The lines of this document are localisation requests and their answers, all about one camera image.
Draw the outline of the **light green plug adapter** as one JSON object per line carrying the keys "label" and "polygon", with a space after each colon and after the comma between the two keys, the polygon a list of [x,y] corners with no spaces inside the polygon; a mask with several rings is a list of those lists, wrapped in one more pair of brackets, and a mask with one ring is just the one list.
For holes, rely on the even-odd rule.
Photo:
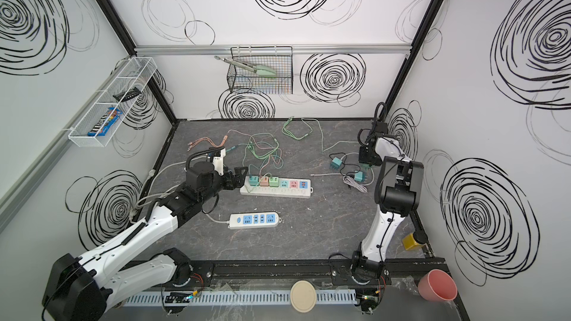
{"label": "light green plug adapter", "polygon": [[270,183],[270,187],[279,187],[280,186],[280,179],[278,177],[271,177],[269,183]]}

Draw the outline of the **long colourful power strip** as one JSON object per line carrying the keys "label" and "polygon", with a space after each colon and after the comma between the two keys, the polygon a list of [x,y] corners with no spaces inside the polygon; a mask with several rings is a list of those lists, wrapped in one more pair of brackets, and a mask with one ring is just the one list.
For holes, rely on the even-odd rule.
{"label": "long colourful power strip", "polygon": [[313,187],[309,179],[270,176],[249,176],[240,188],[243,196],[309,199],[312,193]]}

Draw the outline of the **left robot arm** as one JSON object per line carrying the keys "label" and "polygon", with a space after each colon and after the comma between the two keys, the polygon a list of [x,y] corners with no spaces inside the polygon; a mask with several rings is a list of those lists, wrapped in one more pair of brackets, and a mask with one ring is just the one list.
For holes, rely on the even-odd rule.
{"label": "left robot arm", "polygon": [[65,254],[52,266],[42,299],[43,314],[54,320],[99,320],[107,311],[155,285],[190,279],[190,260],[171,248],[134,267],[142,251],[202,212],[223,190],[245,184],[246,166],[216,169],[207,161],[187,168],[186,181],[150,209],[136,224],[79,257]]}

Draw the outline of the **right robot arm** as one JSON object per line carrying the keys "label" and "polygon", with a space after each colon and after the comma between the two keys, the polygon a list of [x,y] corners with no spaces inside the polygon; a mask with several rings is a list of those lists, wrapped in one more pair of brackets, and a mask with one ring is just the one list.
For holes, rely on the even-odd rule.
{"label": "right robot arm", "polygon": [[352,255],[352,277],[361,285],[381,279],[387,250],[398,226],[416,211],[422,191],[424,165],[408,157],[388,124],[376,119],[364,140],[358,140],[358,161],[380,168],[374,181],[377,205],[373,224]]}

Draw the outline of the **pink plug adapter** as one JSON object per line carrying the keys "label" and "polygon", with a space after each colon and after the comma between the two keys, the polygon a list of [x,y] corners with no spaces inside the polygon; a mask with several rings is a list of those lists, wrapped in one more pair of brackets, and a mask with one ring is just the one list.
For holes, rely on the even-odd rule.
{"label": "pink plug adapter", "polygon": [[262,176],[259,179],[259,186],[260,187],[269,187],[270,186],[270,178],[268,176]]}

